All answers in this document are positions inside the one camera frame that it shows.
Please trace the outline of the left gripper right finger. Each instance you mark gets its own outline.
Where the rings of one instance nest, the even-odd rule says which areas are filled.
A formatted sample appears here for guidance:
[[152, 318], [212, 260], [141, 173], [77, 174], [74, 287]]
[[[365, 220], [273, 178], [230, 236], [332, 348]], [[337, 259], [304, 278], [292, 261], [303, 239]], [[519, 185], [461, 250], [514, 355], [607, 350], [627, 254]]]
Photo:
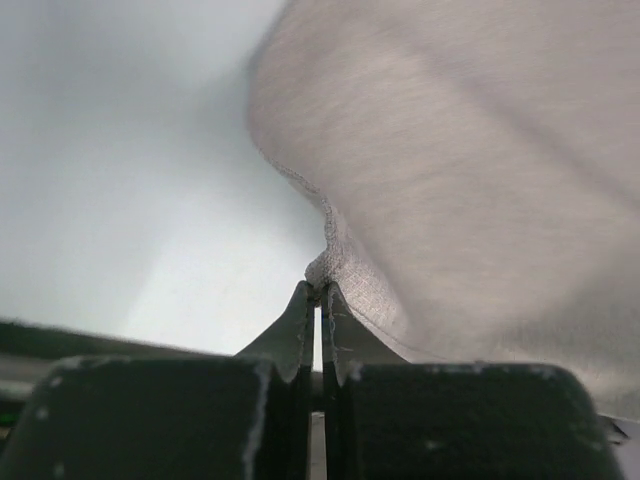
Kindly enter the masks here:
[[619, 479], [593, 402], [540, 363], [410, 363], [321, 295], [331, 479]]

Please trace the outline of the grey cloth napkin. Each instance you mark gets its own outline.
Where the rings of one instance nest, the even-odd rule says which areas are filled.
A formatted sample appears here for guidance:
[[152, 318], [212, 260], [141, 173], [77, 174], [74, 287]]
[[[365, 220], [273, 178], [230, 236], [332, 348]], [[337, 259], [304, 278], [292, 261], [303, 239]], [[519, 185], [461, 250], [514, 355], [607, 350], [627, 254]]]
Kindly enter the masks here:
[[639, 5], [294, 1], [251, 81], [262, 154], [406, 359], [547, 362], [639, 417]]

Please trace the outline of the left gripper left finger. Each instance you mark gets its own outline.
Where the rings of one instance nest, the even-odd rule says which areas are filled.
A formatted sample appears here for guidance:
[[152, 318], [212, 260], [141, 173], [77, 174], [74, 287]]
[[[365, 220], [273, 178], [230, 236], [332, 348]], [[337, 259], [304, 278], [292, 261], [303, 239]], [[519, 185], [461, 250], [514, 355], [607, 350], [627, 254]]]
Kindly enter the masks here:
[[233, 356], [1, 324], [5, 479], [305, 479], [314, 301]]

